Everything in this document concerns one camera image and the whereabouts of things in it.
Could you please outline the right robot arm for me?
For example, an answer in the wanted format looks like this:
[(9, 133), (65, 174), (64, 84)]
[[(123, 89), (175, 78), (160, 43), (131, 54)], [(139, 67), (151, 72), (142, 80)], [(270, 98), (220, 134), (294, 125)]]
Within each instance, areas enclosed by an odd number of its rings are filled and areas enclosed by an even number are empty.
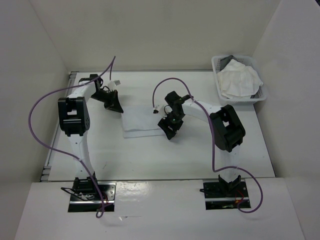
[(164, 98), (171, 111), (164, 114), (158, 126), (171, 140), (182, 127), (185, 116), (195, 117), (209, 125), (212, 140), (212, 171), (218, 173), (218, 189), (225, 196), (231, 196), (239, 187), (242, 177), (236, 163), (240, 145), (246, 135), (235, 109), (231, 105), (216, 107), (195, 100), (189, 94), (178, 95), (172, 91)]

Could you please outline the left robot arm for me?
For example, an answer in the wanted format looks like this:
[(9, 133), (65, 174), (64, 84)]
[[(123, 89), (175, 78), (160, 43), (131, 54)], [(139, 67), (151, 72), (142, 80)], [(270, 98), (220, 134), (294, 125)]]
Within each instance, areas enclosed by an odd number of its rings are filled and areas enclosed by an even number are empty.
[(91, 164), (88, 148), (88, 132), (91, 126), (87, 102), (89, 99), (103, 103), (106, 110), (123, 113), (116, 86), (119, 80), (110, 80), (106, 86), (97, 74), (81, 78), (78, 86), (67, 97), (58, 100), (60, 129), (71, 144), (72, 156), (76, 160), (76, 175), (72, 190), (80, 199), (93, 200), (100, 195), (100, 188)]

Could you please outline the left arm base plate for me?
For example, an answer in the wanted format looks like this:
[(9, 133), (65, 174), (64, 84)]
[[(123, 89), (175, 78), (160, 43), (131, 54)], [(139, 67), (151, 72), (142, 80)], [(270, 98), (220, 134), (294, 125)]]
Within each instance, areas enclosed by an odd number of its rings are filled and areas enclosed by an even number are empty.
[[(104, 211), (113, 212), (115, 209), (116, 183), (98, 182), (99, 190), (104, 202)], [(80, 190), (74, 187), (61, 187), (69, 194), (69, 213), (96, 212), (102, 207), (102, 200), (95, 186), (93, 189)]]

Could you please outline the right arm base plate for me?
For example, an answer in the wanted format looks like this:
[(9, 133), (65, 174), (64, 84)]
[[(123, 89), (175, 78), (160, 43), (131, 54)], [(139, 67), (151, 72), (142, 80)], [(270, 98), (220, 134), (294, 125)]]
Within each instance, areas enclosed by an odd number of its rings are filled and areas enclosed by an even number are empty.
[(204, 181), (199, 190), (204, 194), (206, 210), (250, 209), (250, 199), (245, 181), (241, 181), (234, 189), (224, 193), (218, 181)]

